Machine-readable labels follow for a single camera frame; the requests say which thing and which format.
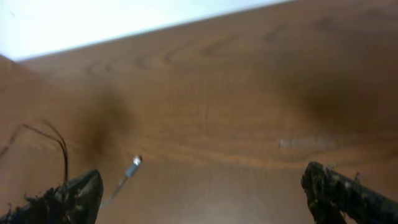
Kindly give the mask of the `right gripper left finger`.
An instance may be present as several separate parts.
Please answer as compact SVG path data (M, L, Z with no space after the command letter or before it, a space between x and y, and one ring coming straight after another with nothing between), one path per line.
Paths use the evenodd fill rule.
M43 195L24 197L26 204L1 216L1 224L94 224L104 187L98 170L90 170Z

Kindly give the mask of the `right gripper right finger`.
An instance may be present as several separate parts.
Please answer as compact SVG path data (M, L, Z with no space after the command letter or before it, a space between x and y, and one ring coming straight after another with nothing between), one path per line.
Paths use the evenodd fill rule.
M397 202L359 182L312 161L303 173L301 186L315 223L397 223Z

